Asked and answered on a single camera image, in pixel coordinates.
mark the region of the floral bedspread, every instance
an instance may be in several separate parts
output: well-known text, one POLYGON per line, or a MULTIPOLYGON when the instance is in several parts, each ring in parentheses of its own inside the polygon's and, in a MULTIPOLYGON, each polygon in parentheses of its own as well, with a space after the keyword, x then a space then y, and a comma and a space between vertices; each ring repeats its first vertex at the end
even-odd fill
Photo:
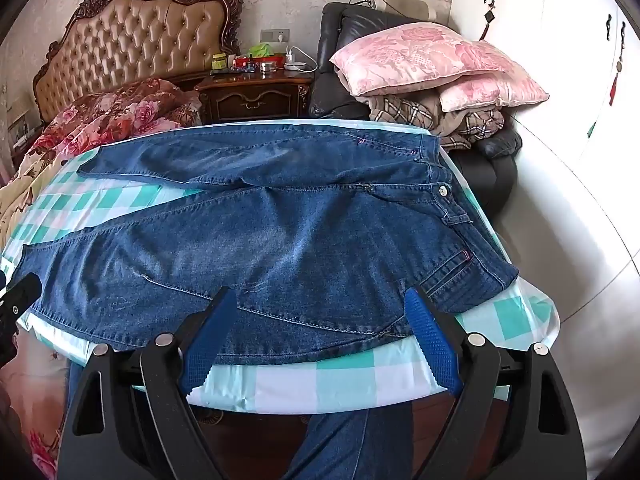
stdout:
POLYGON ((28 155, 53 150, 72 158, 110 142, 195 126, 199 108, 197 92, 157 78, 86 95, 51 121, 28 155))
MULTIPOLYGON (((76 100, 51 121, 14 179, 0 189, 0 248, 66 161, 96 146, 197 126, 200 106, 197 92, 183 92, 157 78, 76 100)), ((21 438, 25 448, 31 448, 46 478, 54 480, 68 361, 29 333, 21 330, 18 339, 18 356, 0 370, 0 413, 8 412, 9 393, 21 431, 28 435, 21 438)))
POLYGON ((198 126, 201 106, 197 92, 158 78, 77 99, 44 129, 14 179, 0 189, 0 250, 24 210, 70 158, 118 140, 198 126))

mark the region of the nightstand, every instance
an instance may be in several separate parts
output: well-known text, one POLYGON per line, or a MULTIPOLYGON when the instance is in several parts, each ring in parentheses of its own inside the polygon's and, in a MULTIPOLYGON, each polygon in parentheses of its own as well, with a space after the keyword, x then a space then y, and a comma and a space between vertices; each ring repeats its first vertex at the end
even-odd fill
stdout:
POLYGON ((278 70, 210 76, 198 83, 203 124, 306 116, 314 76, 278 70))

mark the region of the pillow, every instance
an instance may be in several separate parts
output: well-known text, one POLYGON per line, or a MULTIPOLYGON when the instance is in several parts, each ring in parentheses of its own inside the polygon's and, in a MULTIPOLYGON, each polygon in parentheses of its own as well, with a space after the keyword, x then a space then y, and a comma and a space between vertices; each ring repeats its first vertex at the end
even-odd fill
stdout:
POLYGON ((486 41, 476 41, 484 56, 497 60, 502 72, 468 75, 438 88, 443 112, 487 105, 532 105, 549 99, 519 64, 486 41))
POLYGON ((501 70, 500 59, 437 23, 407 23, 358 38, 330 61, 355 97, 424 90, 465 74, 501 70))

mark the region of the yellow jar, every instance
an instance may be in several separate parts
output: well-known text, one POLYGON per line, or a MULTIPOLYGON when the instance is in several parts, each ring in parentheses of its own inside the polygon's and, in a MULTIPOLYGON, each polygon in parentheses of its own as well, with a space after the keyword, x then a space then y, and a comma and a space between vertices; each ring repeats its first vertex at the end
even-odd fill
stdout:
POLYGON ((220 52, 220 54, 214 54, 211 59, 212 70, 221 70, 223 68, 226 68, 226 54, 224 52, 220 52))

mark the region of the drawer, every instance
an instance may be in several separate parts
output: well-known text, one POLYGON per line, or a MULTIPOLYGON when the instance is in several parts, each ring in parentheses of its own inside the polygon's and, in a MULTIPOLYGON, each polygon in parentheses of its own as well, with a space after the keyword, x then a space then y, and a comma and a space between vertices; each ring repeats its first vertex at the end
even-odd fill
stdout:
POLYGON ((207 91, 214 121, 295 117, 298 89, 292 85, 254 85, 207 91))

